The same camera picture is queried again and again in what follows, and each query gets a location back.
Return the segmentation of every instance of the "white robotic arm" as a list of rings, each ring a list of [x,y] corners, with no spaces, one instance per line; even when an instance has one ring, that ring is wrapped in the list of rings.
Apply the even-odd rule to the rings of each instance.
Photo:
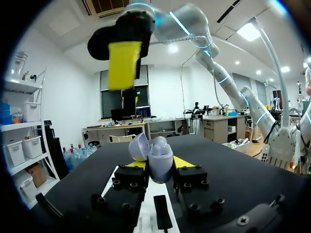
[[[245,86],[238,91],[228,72],[213,60],[218,55],[219,49],[212,41],[206,16],[195,5],[186,4],[174,11],[165,13],[145,3],[133,3],[125,8],[123,14],[126,14],[127,11],[145,11],[149,14],[154,19],[154,35],[159,41],[179,39],[185,36],[204,36],[205,40],[191,40],[194,46],[199,49],[195,59],[214,76],[237,110],[249,106],[252,118],[260,128],[263,137],[268,139],[266,143],[270,145],[269,157],[286,163],[294,159],[294,164],[298,163],[300,149],[304,148],[304,143],[307,143],[311,138],[311,118],[309,117],[311,105],[300,121],[300,128],[292,126],[290,129],[286,123],[283,127],[279,127],[276,120],[252,90]],[[306,79],[310,80],[310,68],[306,72]]]

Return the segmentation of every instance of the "water bottle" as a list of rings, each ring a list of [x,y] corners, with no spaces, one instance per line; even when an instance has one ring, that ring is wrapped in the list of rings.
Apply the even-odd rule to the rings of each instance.
[[[81,156],[80,156],[82,159],[86,159],[88,157],[87,155],[87,152],[86,152],[86,149],[83,147],[82,148],[82,153],[81,153]]]
[[[92,144],[92,146],[91,146],[91,150],[93,151],[93,153],[95,152],[95,151],[97,151],[97,147],[96,146],[93,146],[93,144]]]
[[[76,151],[79,155],[82,154],[81,144],[78,145],[78,150]]]
[[[72,165],[71,165],[71,162],[70,162],[70,159],[69,159],[69,153],[66,151],[65,147],[63,147],[63,156],[64,156],[65,163],[66,163],[66,166],[67,166],[68,170],[71,171],[72,170]]]
[[[79,155],[74,152],[73,148],[70,149],[69,160],[70,160],[70,163],[71,163],[72,170],[80,163]]]
[[[78,152],[78,148],[73,147],[73,144],[70,144],[70,149],[67,151],[68,154],[71,154],[71,149],[73,149],[74,152]]]

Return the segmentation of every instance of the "bolt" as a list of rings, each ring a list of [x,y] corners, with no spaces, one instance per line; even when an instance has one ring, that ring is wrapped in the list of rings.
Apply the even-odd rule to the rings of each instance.
[[[249,217],[248,216],[241,216],[239,219],[238,219],[238,224],[240,226],[245,226],[247,225],[249,222]]]

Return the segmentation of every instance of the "wooden desk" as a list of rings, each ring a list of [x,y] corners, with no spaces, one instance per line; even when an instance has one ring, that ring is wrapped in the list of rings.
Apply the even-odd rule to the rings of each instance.
[[[200,124],[200,135],[218,143],[245,138],[246,116],[205,116],[203,123]],[[228,125],[235,126],[236,131],[234,133],[228,132]]]
[[[184,121],[184,118],[169,118],[157,121],[146,121],[146,136],[148,139],[154,139],[158,136],[166,137],[169,134],[179,134],[177,129],[185,123]]]
[[[121,125],[114,125],[114,126],[100,126],[100,127],[94,127],[94,128],[83,128],[82,129],[82,138],[84,140],[83,134],[85,134],[88,131],[96,131],[97,132],[97,138],[99,139],[98,132],[101,130],[121,130],[121,129],[130,129],[130,128],[141,128],[142,132],[145,133],[145,122],[143,123],[132,123],[129,125],[129,123],[123,123]]]
[[[143,123],[123,123],[121,125],[114,125],[114,126],[100,126],[94,128],[83,128],[84,131],[96,131],[96,130],[113,130],[113,129],[130,129],[130,128],[142,128],[143,133],[145,132],[145,122]]]

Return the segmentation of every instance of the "window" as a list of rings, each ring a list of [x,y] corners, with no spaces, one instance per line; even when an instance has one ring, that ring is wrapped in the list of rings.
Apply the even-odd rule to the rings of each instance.
[[[102,91],[102,119],[111,118],[111,110],[122,108],[121,91]]]
[[[136,107],[148,106],[149,105],[148,86],[135,86],[134,89],[136,90],[138,97]]]
[[[109,91],[108,87],[108,70],[101,72],[101,102],[102,102],[102,119],[111,118],[111,110],[122,108],[121,91]],[[136,107],[149,105],[148,90],[148,67],[140,67],[140,78],[134,81],[134,89],[137,91],[138,101]]]

